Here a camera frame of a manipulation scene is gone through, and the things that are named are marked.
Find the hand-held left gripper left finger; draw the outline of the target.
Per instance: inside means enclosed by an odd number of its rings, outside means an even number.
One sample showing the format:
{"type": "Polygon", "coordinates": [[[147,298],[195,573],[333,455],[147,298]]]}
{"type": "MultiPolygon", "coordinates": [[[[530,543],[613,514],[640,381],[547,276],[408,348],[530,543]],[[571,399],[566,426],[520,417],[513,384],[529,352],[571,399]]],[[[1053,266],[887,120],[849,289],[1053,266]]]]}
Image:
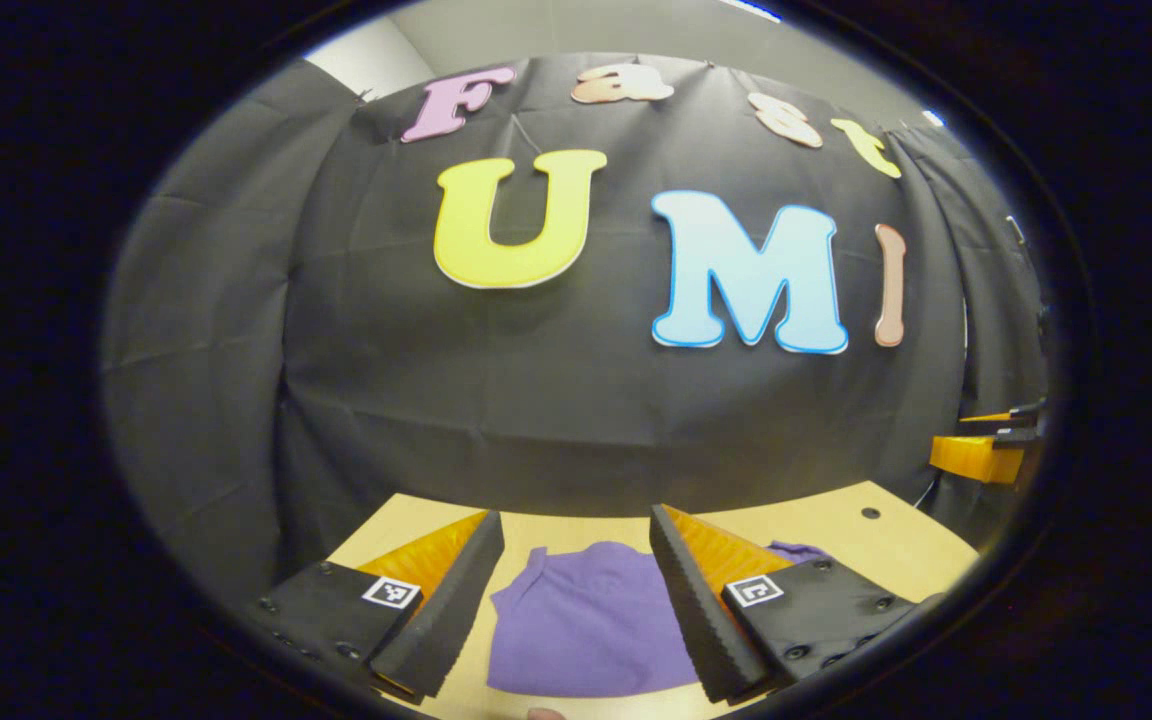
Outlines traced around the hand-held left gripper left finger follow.
{"type": "Polygon", "coordinates": [[[306,566],[257,598],[256,623],[353,685],[422,702],[456,665],[503,551],[499,511],[475,511],[364,564],[306,566]]]}

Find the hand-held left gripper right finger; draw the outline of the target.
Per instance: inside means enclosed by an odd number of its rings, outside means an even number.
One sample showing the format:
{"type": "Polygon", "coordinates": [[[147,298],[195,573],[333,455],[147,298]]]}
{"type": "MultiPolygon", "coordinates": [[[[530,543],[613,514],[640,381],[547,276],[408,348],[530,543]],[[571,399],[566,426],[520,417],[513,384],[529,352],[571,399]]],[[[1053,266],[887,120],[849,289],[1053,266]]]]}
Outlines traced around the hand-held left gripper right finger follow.
{"type": "Polygon", "coordinates": [[[708,702],[785,691],[922,615],[838,559],[790,561],[668,505],[652,506],[649,541],[708,702]]]}

